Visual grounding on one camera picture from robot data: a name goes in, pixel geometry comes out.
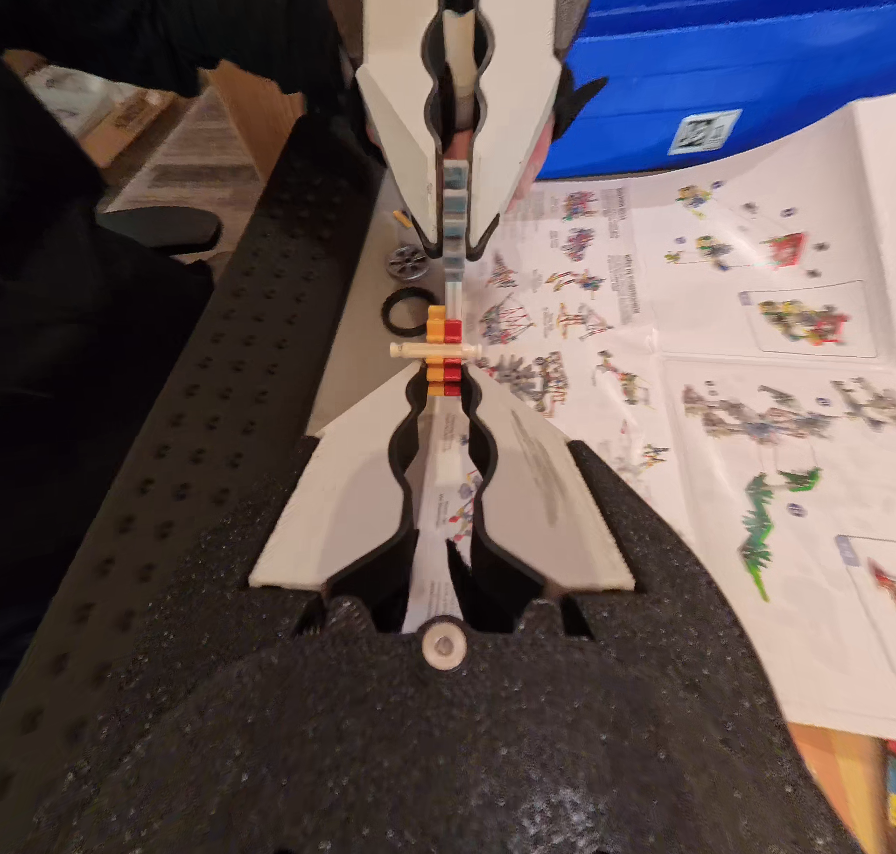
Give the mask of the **white folded instruction sheet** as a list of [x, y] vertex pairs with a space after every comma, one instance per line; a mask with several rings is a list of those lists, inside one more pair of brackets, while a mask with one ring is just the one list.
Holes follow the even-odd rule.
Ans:
[[894, 97], [546, 181], [468, 265], [479, 367], [693, 548], [794, 723], [894, 738]]

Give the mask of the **cardboard box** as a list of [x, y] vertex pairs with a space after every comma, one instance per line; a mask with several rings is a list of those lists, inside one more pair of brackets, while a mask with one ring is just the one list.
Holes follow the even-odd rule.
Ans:
[[6, 65], [75, 139], [99, 169], [108, 169], [174, 101], [135, 87], [50, 65], [38, 54], [8, 50]]

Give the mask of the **wooden cabinet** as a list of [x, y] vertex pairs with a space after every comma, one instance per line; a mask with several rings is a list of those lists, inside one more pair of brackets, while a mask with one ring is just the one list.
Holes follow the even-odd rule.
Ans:
[[284, 94], [274, 81], [227, 61], [200, 74], [217, 91], [260, 181], [266, 184], [295, 122], [307, 110], [305, 96]]

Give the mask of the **person's left forearm black sleeve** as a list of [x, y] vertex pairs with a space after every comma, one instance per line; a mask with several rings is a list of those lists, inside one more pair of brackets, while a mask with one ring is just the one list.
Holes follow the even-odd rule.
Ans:
[[330, 101], [344, 86], [326, 0], [2, 0], [1, 22], [2, 50], [184, 97], [222, 61], [287, 95]]

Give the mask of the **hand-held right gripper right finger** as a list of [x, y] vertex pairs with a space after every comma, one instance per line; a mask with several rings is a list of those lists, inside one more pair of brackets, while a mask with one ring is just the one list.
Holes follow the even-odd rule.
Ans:
[[573, 441], [482, 369], [462, 371], [474, 497], [474, 589], [515, 628], [536, 600], [634, 591]]

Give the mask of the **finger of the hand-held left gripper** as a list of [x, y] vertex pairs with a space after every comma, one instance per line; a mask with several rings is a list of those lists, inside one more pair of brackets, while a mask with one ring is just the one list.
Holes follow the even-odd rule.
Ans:
[[467, 257], [507, 210], [553, 110], [561, 64], [556, 0], [476, 0], [487, 53], [476, 79], [479, 122], [469, 165]]
[[442, 257], [444, 149], [439, 65], [440, 0], [362, 0], [363, 58], [356, 73], [367, 120], [431, 258]]

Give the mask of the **small black rubber tire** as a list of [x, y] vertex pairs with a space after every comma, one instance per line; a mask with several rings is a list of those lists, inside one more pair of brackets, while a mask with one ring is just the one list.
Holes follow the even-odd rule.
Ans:
[[403, 300], [421, 300], [428, 307], [439, 306], [438, 297], [429, 289], [420, 286], [404, 286], [393, 291], [383, 302], [380, 314], [385, 328], [393, 335], [408, 339], [427, 332], [427, 320], [416, 326], [398, 326], [392, 321], [392, 311]]

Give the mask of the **person's left hand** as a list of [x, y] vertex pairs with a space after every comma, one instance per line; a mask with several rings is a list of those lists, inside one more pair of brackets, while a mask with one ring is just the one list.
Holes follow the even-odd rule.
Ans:
[[554, 115], [550, 114], [533, 146], [529, 160], [521, 172], [520, 179], [511, 197], [511, 204], [524, 199], [539, 176], [552, 145], [554, 134]]

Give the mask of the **black perforated board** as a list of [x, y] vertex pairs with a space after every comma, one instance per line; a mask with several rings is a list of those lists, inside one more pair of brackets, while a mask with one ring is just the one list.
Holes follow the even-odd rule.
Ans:
[[345, 124], [290, 133], [2, 700], [2, 849], [105, 727], [177, 563], [304, 438], [382, 184]]

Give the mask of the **white printed tag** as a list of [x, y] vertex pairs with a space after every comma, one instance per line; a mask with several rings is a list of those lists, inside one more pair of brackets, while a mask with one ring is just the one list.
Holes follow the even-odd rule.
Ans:
[[742, 114], [742, 109], [709, 111], [686, 116], [667, 150], [667, 155], [714, 152], [723, 147]]

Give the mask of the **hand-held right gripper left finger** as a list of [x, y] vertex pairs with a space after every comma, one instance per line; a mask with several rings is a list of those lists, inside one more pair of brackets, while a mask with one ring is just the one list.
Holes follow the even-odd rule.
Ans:
[[379, 631], [400, 632], [419, 537], [407, 471], [427, 390], [413, 363], [319, 431], [251, 587], [353, 597]]

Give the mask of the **small grey wheel hub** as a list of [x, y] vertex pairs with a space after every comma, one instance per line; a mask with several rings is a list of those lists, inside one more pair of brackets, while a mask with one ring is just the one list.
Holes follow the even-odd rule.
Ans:
[[417, 244], [402, 244], [385, 257], [388, 277], [401, 285], [411, 285], [423, 279], [429, 267], [428, 255]]

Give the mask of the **black office chair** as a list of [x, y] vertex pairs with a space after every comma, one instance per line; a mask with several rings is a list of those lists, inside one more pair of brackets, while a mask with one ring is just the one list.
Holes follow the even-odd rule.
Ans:
[[10, 683], [213, 292], [220, 221], [102, 214], [92, 160], [1, 79], [1, 650]]

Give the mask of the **blue plastic bin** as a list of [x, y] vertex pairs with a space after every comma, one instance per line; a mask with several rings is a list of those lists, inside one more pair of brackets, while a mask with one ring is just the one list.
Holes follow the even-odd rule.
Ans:
[[[590, 0], [567, 55], [605, 76], [552, 147], [543, 179], [713, 161], [895, 87], [895, 0]], [[688, 115], [742, 109], [714, 152], [669, 156]]]

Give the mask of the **yellow connector piece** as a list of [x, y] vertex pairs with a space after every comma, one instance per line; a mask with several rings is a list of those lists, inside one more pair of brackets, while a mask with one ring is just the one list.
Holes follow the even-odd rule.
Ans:
[[[427, 341], [428, 345], [445, 344], [446, 309], [442, 305], [428, 307]], [[445, 365], [443, 356], [427, 356], [424, 358], [427, 368], [427, 394], [432, 397], [443, 397], [445, 390]]]

